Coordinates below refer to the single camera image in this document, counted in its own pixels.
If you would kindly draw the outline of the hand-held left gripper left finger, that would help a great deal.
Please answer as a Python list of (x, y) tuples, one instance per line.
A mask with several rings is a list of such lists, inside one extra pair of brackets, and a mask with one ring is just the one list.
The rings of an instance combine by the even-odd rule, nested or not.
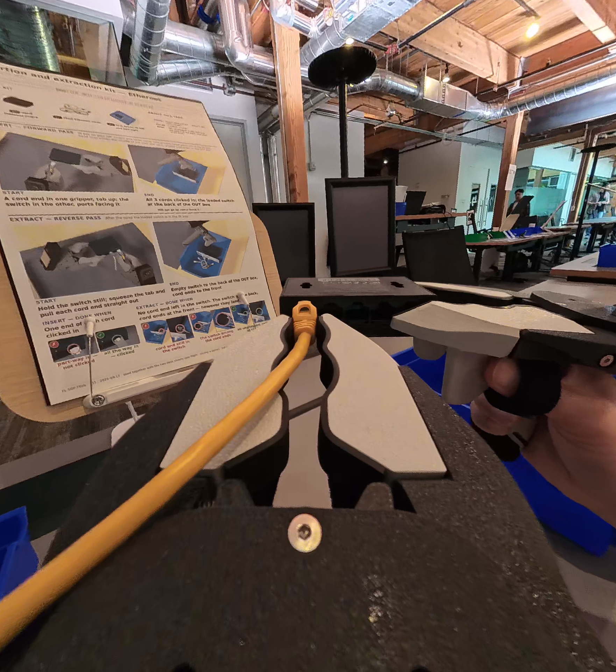
[[(171, 465), (268, 377), (291, 350), (293, 335), (291, 318), (278, 316), (245, 332), (215, 357), (161, 468)], [(275, 494), (288, 457), (288, 399), (278, 392), (198, 475), (217, 483), (243, 481), (250, 494)]]

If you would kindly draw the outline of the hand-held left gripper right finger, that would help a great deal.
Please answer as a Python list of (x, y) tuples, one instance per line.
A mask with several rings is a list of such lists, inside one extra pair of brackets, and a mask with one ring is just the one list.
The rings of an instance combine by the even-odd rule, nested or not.
[(448, 469), (394, 359), (333, 315), (318, 320), (318, 457), (331, 494), (443, 479)]

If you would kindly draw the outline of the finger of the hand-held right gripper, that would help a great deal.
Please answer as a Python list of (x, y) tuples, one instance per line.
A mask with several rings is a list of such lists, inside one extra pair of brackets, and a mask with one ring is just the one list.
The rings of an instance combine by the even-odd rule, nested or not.
[(428, 302), (394, 316), (391, 327), (413, 337), (414, 351), (422, 359), (446, 354), (441, 395), (449, 405), (469, 404), (485, 391), (488, 357), (508, 356), (523, 330), (591, 333), (539, 307), (447, 302)]
[(521, 298), (504, 290), (456, 283), (417, 281), (429, 290), (436, 300), (456, 305), (481, 305), (486, 307), (511, 307), (521, 303)]

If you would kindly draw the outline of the black network switch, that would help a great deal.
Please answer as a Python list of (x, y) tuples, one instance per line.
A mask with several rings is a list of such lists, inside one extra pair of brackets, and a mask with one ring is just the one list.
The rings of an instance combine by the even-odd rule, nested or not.
[(393, 317), (435, 299), (405, 277), (289, 278), (279, 309), (291, 316), (298, 302), (308, 300), (318, 315), (332, 315), (367, 337), (400, 337)]

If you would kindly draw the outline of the person's right hand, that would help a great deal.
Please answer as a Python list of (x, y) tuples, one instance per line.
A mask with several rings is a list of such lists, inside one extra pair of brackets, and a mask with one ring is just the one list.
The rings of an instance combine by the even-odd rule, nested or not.
[(549, 483), (616, 528), (616, 381), (572, 365), (556, 406), (539, 416), (521, 455)]

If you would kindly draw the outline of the black office chair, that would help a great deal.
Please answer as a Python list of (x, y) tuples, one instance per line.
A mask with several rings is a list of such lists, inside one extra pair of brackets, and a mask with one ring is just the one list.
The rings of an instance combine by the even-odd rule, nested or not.
[(462, 226), (436, 231), (403, 232), (401, 236), (410, 280), (470, 286), (477, 284)]

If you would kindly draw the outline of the green-topped table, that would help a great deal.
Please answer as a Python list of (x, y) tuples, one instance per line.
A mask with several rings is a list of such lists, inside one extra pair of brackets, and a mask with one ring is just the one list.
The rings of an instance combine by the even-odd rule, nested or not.
[(535, 231), (533, 234), (525, 234), (523, 229), (516, 229), (465, 235), (464, 241), (467, 250), (474, 252), (472, 275), (475, 283), (479, 283), (483, 254), (486, 250), (495, 249), (503, 253), (508, 259), (513, 253), (525, 249), (537, 249), (541, 242), (546, 242), (554, 236), (552, 232), (543, 229), (535, 229)]

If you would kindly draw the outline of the white stand base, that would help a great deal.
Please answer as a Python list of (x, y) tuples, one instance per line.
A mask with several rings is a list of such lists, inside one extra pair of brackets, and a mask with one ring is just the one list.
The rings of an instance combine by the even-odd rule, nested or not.
[(126, 434), (127, 432), (134, 427), (134, 425), (140, 421), (144, 417), (144, 414), (141, 414), (137, 417), (130, 417), (129, 419), (126, 419), (116, 425), (112, 430), (111, 430), (111, 436), (110, 436), (110, 447), (113, 448), (118, 441), (120, 441)]

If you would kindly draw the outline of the printed instruction poster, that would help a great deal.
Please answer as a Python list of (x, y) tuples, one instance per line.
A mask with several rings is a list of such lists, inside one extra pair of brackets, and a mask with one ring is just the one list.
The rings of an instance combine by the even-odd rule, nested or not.
[(247, 199), (194, 99), (0, 63), (0, 244), (49, 405), (89, 391), (95, 323), (240, 292), (274, 307)]

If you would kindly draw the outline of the wooden pillar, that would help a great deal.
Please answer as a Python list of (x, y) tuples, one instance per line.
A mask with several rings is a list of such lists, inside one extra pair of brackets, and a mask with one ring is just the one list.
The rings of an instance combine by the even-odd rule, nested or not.
[(270, 25), (286, 197), (293, 204), (307, 203), (310, 197), (304, 133), (303, 81), (300, 71), (300, 34), (274, 19), (271, 19)]

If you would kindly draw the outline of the black pole with round top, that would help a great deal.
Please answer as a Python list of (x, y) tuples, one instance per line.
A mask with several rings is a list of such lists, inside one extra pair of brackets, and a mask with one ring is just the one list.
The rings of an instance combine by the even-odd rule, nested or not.
[(308, 67), (311, 84), (337, 88), (339, 102), (339, 154), (341, 178), (349, 177), (347, 147), (347, 86), (358, 85), (377, 67), (376, 56), (362, 46), (344, 45), (316, 57)]

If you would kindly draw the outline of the silver ventilation duct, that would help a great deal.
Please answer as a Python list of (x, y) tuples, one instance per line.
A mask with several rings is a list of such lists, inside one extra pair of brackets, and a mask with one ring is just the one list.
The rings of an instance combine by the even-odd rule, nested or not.
[[(149, 86), (201, 80), (231, 71), (255, 83), (276, 75), (273, 57), (253, 44), (251, 18), (246, 1), (218, 1), (222, 33), (215, 34), (168, 19), (170, 1), (122, 1), (122, 33), (131, 39), (129, 63), (134, 76)], [(316, 16), (299, 12), (298, 1), (270, 1), (272, 18), (281, 26), (309, 37), (300, 52), (303, 84), (321, 90), (335, 83), (309, 79), (309, 67), (323, 55), (336, 55), (347, 38), (364, 43), (383, 19), (397, 13), (384, 10), (386, 1), (337, 1)], [(358, 76), (348, 93), (375, 92), (391, 95), (416, 110), (443, 118), (495, 120), (526, 110), (525, 104), (495, 105), (481, 102), (468, 91), (443, 84), (429, 76), (419, 82), (394, 72), (375, 69)]]

